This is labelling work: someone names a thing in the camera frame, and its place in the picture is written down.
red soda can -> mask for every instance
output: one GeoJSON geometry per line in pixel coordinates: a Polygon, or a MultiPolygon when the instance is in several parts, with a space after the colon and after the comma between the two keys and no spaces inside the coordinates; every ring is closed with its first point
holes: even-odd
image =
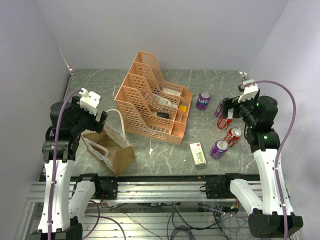
{"type": "Polygon", "coordinates": [[[231,124],[231,122],[234,120],[232,116],[233,116],[233,113],[231,111],[228,111],[228,117],[223,118],[221,116],[216,124],[218,128],[221,130],[227,129],[231,124]]]}
{"type": "Polygon", "coordinates": [[[242,138],[242,130],[238,127],[230,128],[225,135],[224,140],[229,144],[229,148],[233,147],[238,140],[242,138]]]}

table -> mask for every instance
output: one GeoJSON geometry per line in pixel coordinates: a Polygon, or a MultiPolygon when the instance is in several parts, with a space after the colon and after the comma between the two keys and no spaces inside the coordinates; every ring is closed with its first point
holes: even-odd
{"type": "MultiPolygon", "coordinates": [[[[67,93],[86,88],[101,95],[99,112],[114,109],[116,108],[114,98],[127,71],[127,69],[74,69],[67,93]]],[[[258,174],[254,156],[244,137],[219,160],[212,159],[209,154],[216,140],[223,139],[227,134],[227,130],[218,129],[218,119],[214,112],[222,98],[231,98],[240,94],[238,85],[242,81],[239,72],[164,69],[162,74],[166,81],[187,86],[193,93],[182,144],[177,145],[127,133],[127,139],[134,148],[136,160],[122,173],[122,176],[258,174]],[[204,111],[196,108],[198,94],[202,91],[208,91],[211,94],[208,108],[204,111]],[[206,165],[195,166],[189,144],[197,142],[201,143],[206,165]]],[[[106,124],[121,132],[117,113],[110,112],[106,124]]],[[[235,119],[231,127],[243,129],[244,123],[241,119],[235,119]]],[[[99,176],[112,175],[86,151],[84,143],[80,141],[72,176],[76,177],[83,173],[97,173],[99,176]]]]}

purple soda can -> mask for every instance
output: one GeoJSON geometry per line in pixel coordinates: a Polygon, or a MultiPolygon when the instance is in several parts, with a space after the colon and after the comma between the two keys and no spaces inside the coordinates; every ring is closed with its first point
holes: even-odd
{"type": "Polygon", "coordinates": [[[199,98],[196,101],[196,108],[199,110],[206,110],[208,103],[210,101],[210,93],[207,91],[202,91],[199,94],[199,98]]]}
{"type": "Polygon", "coordinates": [[[229,145],[225,140],[218,140],[210,150],[210,156],[213,159],[220,159],[226,151],[228,151],[229,145]]]}
{"type": "Polygon", "coordinates": [[[221,118],[221,115],[222,115],[221,104],[222,104],[222,101],[219,103],[218,107],[216,108],[216,110],[215,110],[215,112],[214,112],[214,115],[215,115],[218,119],[221,118]]]}

brown paper bag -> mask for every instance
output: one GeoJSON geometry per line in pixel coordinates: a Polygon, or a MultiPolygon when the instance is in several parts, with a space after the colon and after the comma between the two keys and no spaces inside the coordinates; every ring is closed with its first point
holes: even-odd
{"type": "Polygon", "coordinates": [[[81,138],[86,150],[116,178],[136,158],[134,148],[111,126],[106,125],[100,134],[91,132],[81,138]]]}

soda can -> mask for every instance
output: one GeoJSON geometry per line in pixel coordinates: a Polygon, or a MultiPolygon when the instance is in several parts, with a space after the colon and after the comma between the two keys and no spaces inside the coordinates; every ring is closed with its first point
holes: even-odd
{"type": "Polygon", "coordinates": [[[215,112],[214,112],[214,115],[215,115],[218,119],[221,118],[221,115],[222,115],[221,104],[222,104],[222,101],[219,103],[218,107],[216,108],[216,110],[215,110],[215,112]]]}
{"type": "Polygon", "coordinates": [[[229,145],[225,140],[218,140],[210,150],[210,156],[213,159],[220,159],[226,151],[228,151],[229,145]]]}
{"type": "Polygon", "coordinates": [[[221,116],[216,125],[219,129],[225,130],[229,127],[233,120],[233,113],[231,111],[228,111],[228,117],[224,118],[221,116]]]}
{"type": "Polygon", "coordinates": [[[242,130],[238,127],[230,128],[225,135],[224,140],[229,144],[229,148],[233,147],[238,140],[242,138],[242,130]]]}
{"type": "Polygon", "coordinates": [[[196,101],[196,108],[199,110],[206,110],[208,103],[210,101],[210,93],[207,91],[202,91],[199,93],[199,98],[196,101]]]}

